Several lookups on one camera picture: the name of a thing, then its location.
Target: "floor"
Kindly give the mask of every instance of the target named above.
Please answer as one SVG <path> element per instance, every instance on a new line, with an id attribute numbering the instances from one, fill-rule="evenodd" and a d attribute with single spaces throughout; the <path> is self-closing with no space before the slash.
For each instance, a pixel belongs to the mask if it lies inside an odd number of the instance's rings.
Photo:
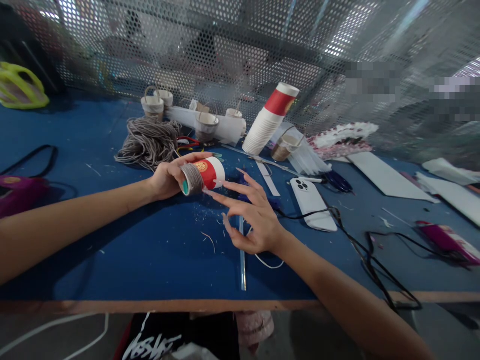
<path id="1" fill-rule="evenodd" d="M 448 310 L 456 313 L 468 311 L 470 316 L 480 319 L 480 306 L 465 306 L 452 305 Z M 325 311 L 279 311 L 272 315 L 275 323 L 273 336 L 260 345 L 256 356 L 242 349 L 242 360 L 363 359 L 358 347 Z M 27 332 L 61 318 L 64 316 L 0 314 L 0 349 Z M 112 359 L 131 318 L 129 314 L 111 314 L 105 337 L 75 359 Z M 33 357 L 37 360 L 65 359 L 95 340 L 104 331 L 104 321 L 105 316 L 99 314 L 49 328 L 16 346 L 1 360 Z M 480 338 L 478 330 L 473 334 Z"/>

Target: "glue gun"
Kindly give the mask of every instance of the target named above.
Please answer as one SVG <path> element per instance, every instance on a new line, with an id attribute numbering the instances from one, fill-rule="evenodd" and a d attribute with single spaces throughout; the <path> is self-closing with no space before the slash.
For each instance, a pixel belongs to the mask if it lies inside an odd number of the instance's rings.
<path id="1" fill-rule="evenodd" d="M 242 173 L 240 174 L 239 184 L 249 186 L 249 183 L 245 181 L 245 176 Z M 274 197 L 268 197 L 268 196 L 267 196 L 266 199 L 268 200 L 268 203 L 270 204 L 270 206 L 272 207 L 273 210 L 280 210 L 280 207 L 282 205 L 280 203 L 280 199 L 277 199 L 277 198 L 274 198 Z M 238 195 L 238 200 L 249 203 L 249 204 L 252 203 L 249 200 L 249 198 L 247 197 L 247 195 L 244 195 L 244 194 L 239 194 Z"/>

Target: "hand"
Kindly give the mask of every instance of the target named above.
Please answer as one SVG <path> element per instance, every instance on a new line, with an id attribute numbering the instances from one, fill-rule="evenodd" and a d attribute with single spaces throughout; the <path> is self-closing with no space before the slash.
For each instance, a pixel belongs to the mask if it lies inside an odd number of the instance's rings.
<path id="1" fill-rule="evenodd" d="M 226 230 L 231 237 L 233 245 L 252 255 L 266 251 L 278 254 L 285 243 L 293 238 L 293 235 L 280 224 L 277 214 L 275 214 L 267 200 L 264 188 L 245 171 L 239 168 L 237 170 L 244 174 L 245 180 L 250 186 L 229 181 L 224 181 L 223 186 L 246 195 L 251 204 L 213 191 L 204 190 L 204 192 L 214 200 L 230 208 L 228 217 L 233 215 L 243 216 L 253 228 L 251 233 L 243 236 L 240 231 L 230 226 L 228 219 L 224 219 Z"/>
<path id="2" fill-rule="evenodd" d="M 180 167 L 187 163 L 212 157 L 211 152 L 193 152 L 175 159 L 172 162 L 162 162 L 156 168 L 155 174 L 148 179 L 154 194 L 154 200 L 165 200 L 177 195 L 185 181 L 185 175 Z"/>

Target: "white foam board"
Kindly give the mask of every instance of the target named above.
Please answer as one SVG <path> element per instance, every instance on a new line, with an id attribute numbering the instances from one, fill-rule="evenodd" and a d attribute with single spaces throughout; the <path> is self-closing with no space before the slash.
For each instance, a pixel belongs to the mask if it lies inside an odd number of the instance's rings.
<path id="1" fill-rule="evenodd" d="M 361 152 L 347 156 L 357 168 L 386 196 L 426 200 L 434 204 L 440 201 L 428 195 L 403 177 L 393 167 L 383 162 L 371 152 Z"/>
<path id="2" fill-rule="evenodd" d="M 426 184 L 433 194 L 438 194 L 455 209 L 480 227 L 480 198 L 456 183 L 439 180 L 417 172 L 421 184 Z"/>

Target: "perforated metal mesh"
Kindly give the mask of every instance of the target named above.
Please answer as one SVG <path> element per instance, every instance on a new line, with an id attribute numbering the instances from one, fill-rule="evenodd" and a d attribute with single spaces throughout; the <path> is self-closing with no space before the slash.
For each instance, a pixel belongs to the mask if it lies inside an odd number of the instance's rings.
<path id="1" fill-rule="evenodd" d="M 156 82 L 176 104 L 195 98 L 225 113 L 242 100 L 251 123 L 282 81 L 300 89 L 288 118 L 308 135 L 371 121 L 380 130 L 370 142 L 386 154 L 417 162 L 443 156 L 480 170 L 477 84 L 457 85 L 455 93 L 445 80 L 480 73 L 477 0 L 10 4 L 68 86 L 139 98 Z M 381 63 L 392 78 L 380 79 Z M 373 78 L 356 82 L 363 89 L 357 97 L 350 96 L 352 70 Z"/>

